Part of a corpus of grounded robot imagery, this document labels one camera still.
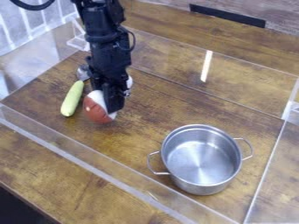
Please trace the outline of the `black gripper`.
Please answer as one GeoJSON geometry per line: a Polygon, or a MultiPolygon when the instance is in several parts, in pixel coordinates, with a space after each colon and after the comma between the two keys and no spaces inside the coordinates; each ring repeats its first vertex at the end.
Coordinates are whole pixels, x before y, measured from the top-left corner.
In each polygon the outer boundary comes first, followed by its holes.
{"type": "Polygon", "coordinates": [[[119,36],[107,42],[87,36],[91,55],[87,57],[92,90],[103,90],[107,112],[125,105],[127,67],[131,65],[129,38],[119,36]]]}

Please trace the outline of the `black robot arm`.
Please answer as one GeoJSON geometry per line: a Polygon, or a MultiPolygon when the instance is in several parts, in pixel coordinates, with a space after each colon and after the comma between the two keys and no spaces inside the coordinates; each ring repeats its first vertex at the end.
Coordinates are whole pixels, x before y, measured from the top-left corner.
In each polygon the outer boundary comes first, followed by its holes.
{"type": "Polygon", "coordinates": [[[117,112],[125,104],[127,68],[131,66],[129,31],[121,26],[124,8],[117,0],[71,0],[85,27],[91,55],[88,77],[104,97],[107,112],[117,112]]]}

